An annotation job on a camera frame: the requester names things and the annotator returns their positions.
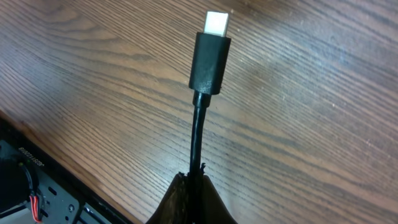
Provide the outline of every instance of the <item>black connector housing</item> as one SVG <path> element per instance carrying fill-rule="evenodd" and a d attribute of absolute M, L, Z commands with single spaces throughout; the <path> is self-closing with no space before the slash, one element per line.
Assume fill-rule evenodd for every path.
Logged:
<path fill-rule="evenodd" d="M 197 33 L 189 88 L 208 95 L 220 93 L 231 39 Z"/>

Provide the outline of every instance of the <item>metal connector tip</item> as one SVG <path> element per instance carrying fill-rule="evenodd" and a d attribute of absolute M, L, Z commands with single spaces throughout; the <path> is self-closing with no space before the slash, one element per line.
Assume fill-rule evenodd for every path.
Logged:
<path fill-rule="evenodd" d="M 208 11 L 206 14 L 205 30 L 203 32 L 225 37 L 228 20 L 228 13 Z"/>

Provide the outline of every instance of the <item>cable strain relief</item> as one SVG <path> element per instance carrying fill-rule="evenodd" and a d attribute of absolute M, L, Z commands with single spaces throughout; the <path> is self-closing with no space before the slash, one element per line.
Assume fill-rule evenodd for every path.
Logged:
<path fill-rule="evenodd" d="M 208 108 L 210 106 L 211 95 L 195 91 L 192 104 L 199 108 Z"/>

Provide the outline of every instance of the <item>brown wooden surface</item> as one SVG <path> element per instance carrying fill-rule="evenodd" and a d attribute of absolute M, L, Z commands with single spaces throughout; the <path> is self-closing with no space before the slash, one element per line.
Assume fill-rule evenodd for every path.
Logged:
<path fill-rule="evenodd" d="M 0 110 L 134 222 L 186 172 L 205 11 L 233 39 L 202 160 L 240 223 L 398 223 L 396 0 L 0 0 Z"/>

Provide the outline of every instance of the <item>wooden table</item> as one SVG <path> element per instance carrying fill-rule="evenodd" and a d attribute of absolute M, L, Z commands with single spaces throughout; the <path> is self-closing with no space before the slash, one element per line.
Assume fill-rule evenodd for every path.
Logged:
<path fill-rule="evenodd" d="M 188 170 L 195 34 L 230 12 L 202 161 L 240 223 L 398 223 L 395 0 L 0 0 L 0 110 L 134 222 Z"/>

